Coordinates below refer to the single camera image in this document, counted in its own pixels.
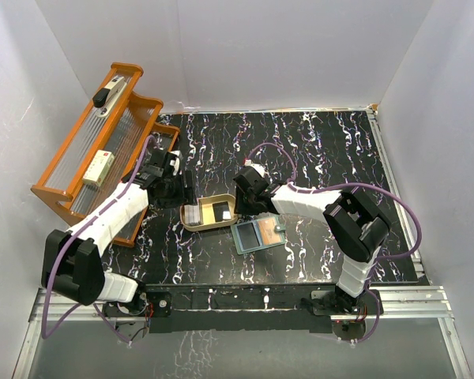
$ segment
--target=orange wooden frame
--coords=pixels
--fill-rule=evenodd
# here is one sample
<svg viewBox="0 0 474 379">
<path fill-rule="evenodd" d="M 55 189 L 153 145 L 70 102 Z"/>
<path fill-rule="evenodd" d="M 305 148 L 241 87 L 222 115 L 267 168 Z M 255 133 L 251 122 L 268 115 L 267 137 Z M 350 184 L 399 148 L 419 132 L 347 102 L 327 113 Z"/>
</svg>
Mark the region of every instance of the orange wooden frame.
<svg viewBox="0 0 474 379">
<path fill-rule="evenodd" d="M 137 157 L 140 154 L 141 147 L 144 144 L 145 138 L 152 131 L 155 131 L 158 133 L 168 133 L 172 135 L 172 143 L 169 147 L 169 151 L 174 147 L 174 143 L 179 136 L 179 128 L 175 126 L 161 125 L 156 122 L 156 118 L 158 117 L 158 114 L 160 113 L 160 110 L 164 105 L 164 103 L 160 99 L 139 96 L 133 91 L 135 84 L 137 83 L 138 79 L 143 74 L 143 70 L 140 66 L 129 65 L 125 63 L 117 63 L 117 62 L 113 63 L 111 65 L 111 70 L 109 71 L 105 79 L 103 80 L 102 84 L 99 86 L 99 89 L 102 88 L 104 85 L 106 85 L 107 82 L 117 72 L 120 72 L 120 73 L 125 72 L 131 75 L 130 82 L 128 83 L 123 94 L 121 95 L 120 99 L 116 103 L 115 108 L 113 109 L 111 114 L 107 117 L 107 120 L 105 124 L 103 125 L 102 130 L 100 131 L 99 135 L 96 137 L 95 142 L 89 149 L 88 153 L 86 154 L 86 157 L 84 158 L 82 164 L 79 166 L 77 173 L 74 175 L 74 177 L 70 181 L 70 184 L 68 185 L 68 187 L 66 189 L 54 189 L 54 188 L 46 187 L 45 184 L 47 180 L 49 179 L 49 177 L 51 176 L 51 174 L 53 173 L 53 171 L 55 170 L 55 168 L 57 167 L 59 160 L 63 157 L 63 154 L 66 152 L 67 148 L 72 143 L 72 140 L 76 136 L 77 131 L 81 128 L 85 119 L 88 117 L 90 111 L 93 109 L 91 100 L 88 103 L 88 106 L 86 106 L 80 118 L 77 120 L 74 127 L 69 132 L 69 135 L 67 136 L 67 138 L 63 141 L 63 144 L 60 147 L 60 149 L 56 152 L 53 160 L 49 163 L 46 170 L 43 172 L 39 181 L 35 185 L 33 185 L 31 188 L 32 192 L 37 197 L 39 197 L 40 200 L 42 200 L 49 208 L 51 208 L 57 215 L 59 215 L 69 225 L 74 225 L 75 223 L 80 222 L 87 216 L 87 215 L 82 215 L 77 212 L 73 212 L 70 210 L 70 208 L 72 207 L 73 201 L 77 198 L 79 191 L 81 191 L 81 188 L 83 186 L 82 177 L 84 173 L 86 172 L 86 170 L 88 169 L 88 166 L 91 163 L 93 156 L 95 155 L 97 150 L 102 149 L 105 146 L 110 136 L 114 132 L 115 127 L 118 125 L 119 120 L 123 115 L 123 112 L 125 111 L 127 107 L 130 109 L 130 112 L 132 113 L 134 117 L 139 117 L 143 119 L 146 122 L 146 125 L 144 128 L 144 131 L 142 132 L 139 138 L 137 145 L 134 148 L 134 151 L 132 152 L 130 156 L 130 159 L 128 161 L 128 164 L 125 167 L 125 170 L 123 171 L 123 174 L 125 174 L 126 172 L 129 172 L 132 169 Z M 145 119 L 145 117 L 140 117 L 137 110 L 139 107 L 144 107 L 144 106 L 149 107 L 149 108 L 154 108 L 154 111 L 151 114 L 151 116 L 147 116 L 147 115 L 145 116 L 145 117 L 148 117 L 147 120 Z M 144 217 L 144 214 L 145 214 L 145 210 L 143 211 L 141 215 L 140 222 L 137 223 L 137 226 L 134 230 L 134 233 L 131 239 L 117 238 L 115 242 L 117 242 L 120 245 L 133 246 L 135 236 L 138 233 L 138 229 L 141 225 L 141 221 Z"/>
</svg>

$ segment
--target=wall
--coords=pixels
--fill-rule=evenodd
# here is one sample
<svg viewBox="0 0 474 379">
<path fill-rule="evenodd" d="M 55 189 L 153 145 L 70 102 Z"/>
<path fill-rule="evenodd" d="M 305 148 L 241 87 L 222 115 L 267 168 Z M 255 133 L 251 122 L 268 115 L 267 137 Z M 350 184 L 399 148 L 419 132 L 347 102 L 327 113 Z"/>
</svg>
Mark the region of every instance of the wall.
<svg viewBox="0 0 474 379">
<path fill-rule="evenodd" d="M 43 241 L 65 226 L 29 188 L 87 102 L 35 2 L 0 2 L 0 377 L 23 343 Z"/>
<path fill-rule="evenodd" d="M 36 1 L 89 96 L 135 62 L 166 111 L 379 102 L 432 3 Z"/>
<path fill-rule="evenodd" d="M 378 115 L 427 274 L 445 287 L 474 374 L 474 0 L 437 1 Z"/>
</svg>

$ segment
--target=oval tray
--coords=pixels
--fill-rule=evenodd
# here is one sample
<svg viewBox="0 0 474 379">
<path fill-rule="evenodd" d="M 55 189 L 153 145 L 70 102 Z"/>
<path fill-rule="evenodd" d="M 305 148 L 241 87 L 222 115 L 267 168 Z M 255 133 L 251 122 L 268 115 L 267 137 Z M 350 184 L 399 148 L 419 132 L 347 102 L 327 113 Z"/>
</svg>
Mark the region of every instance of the oval tray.
<svg viewBox="0 0 474 379">
<path fill-rule="evenodd" d="M 220 221 L 219 223 L 217 223 L 214 221 L 213 204 L 220 203 L 222 201 L 226 201 L 228 203 L 231 218 L 229 220 Z M 196 227 L 189 227 L 185 225 L 184 205 L 181 207 L 181 223 L 182 225 L 184 225 L 187 231 L 207 231 L 209 229 L 216 229 L 218 227 L 229 227 L 236 223 L 239 219 L 239 216 L 234 213 L 235 197 L 229 193 L 209 197 L 200 197 L 198 199 L 198 204 L 202 207 L 203 224 L 198 225 Z"/>
</svg>

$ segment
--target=metal frame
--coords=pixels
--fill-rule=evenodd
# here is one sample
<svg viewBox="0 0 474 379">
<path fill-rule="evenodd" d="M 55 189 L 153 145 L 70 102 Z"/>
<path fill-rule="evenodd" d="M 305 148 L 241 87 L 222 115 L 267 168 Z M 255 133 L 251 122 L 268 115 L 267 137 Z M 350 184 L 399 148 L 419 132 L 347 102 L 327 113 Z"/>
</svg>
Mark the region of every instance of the metal frame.
<svg viewBox="0 0 474 379">
<path fill-rule="evenodd" d="M 366 111 L 371 129 L 373 132 L 378 152 L 382 160 L 382 165 L 385 170 L 386 178 L 392 193 L 399 195 L 397 184 L 393 173 L 391 171 L 388 156 L 382 142 L 380 129 L 375 118 L 374 112 L 370 108 L 306 108 L 295 110 L 275 110 L 275 111 Z M 413 233 L 409 224 L 408 218 L 404 210 L 397 206 L 397 213 L 399 215 L 401 226 L 404 228 L 404 234 L 409 246 L 412 245 Z M 419 252 L 413 256 L 413 264 L 415 265 L 416 274 L 420 278 L 424 275 L 423 266 Z M 453 370 L 459 378 L 470 378 L 470 370 L 462 350 L 460 340 L 458 339 L 457 331 L 453 323 L 453 313 L 451 311 L 450 303 L 448 302 L 446 293 L 443 287 L 436 286 L 373 286 L 372 289 L 377 289 L 382 298 L 382 306 L 384 314 L 381 318 L 437 318 L 439 327 L 441 328 L 446 349 L 449 353 Z M 23 347 L 17 361 L 17 366 L 13 374 L 14 379 L 27 378 L 32 367 L 33 359 L 40 340 L 40 322 L 42 318 L 43 300 L 45 290 L 40 290 L 37 295 L 36 303 L 33 306 L 30 323 L 24 339 Z M 51 297 L 51 306 L 48 314 L 49 321 L 58 320 L 74 303 L 68 298 L 53 294 Z M 191 312 L 205 312 L 206 310 L 190 310 Z M 244 310 L 250 312 L 274 312 L 275 310 L 267 309 L 264 304 L 263 308 Z M 332 320 L 344 320 L 353 318 L 348 316 L 332 316 Z M 100 318 L 96 314 L 92 306 L 80 306 L 70 316 L 68 321 L 99 321 Z M 136 321 L 143 322 L 143 317 L 115 317 L 111 318 L 111 322 L 119 321 Z"/>
</svg>

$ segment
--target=black marble table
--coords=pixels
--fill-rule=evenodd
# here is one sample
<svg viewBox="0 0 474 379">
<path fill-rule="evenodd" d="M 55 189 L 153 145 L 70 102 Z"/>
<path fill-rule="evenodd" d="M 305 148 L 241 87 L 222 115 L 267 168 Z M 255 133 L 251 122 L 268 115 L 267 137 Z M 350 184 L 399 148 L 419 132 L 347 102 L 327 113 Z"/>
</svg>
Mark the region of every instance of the black marble table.
<svg viewBox="0 0 474 379">
<path fill-rule="evenodd" d="M 247 153 L 265 141 L 291 154 L 297 186 L 365 182 L 389 188 L 364 111 L 177 114 L 160 121 L 180 127 L 179 149 L 186 169 L 195 172 L 198 197 L 234 194 L 232 178 Z M 292 174 L 275 148 L 263 148 L 255 161 L 272 179 Z M 382 253 L 404 252 L 407 243 L 393 202 L 372 196 L 393 222 Z M 239 256 L 229 227 L 192 233 L 180 223 L 178 209 L 150 208 L 136 246 L 111 246 L 104 269 L 163 285 L 335 283 L 342 253 L 326 224 L 298 216 L 280 221 L 287 227 L 286 245 Z M 416 282 L 412 260 L 381 263 L 374 281 Z"/>
</svg>

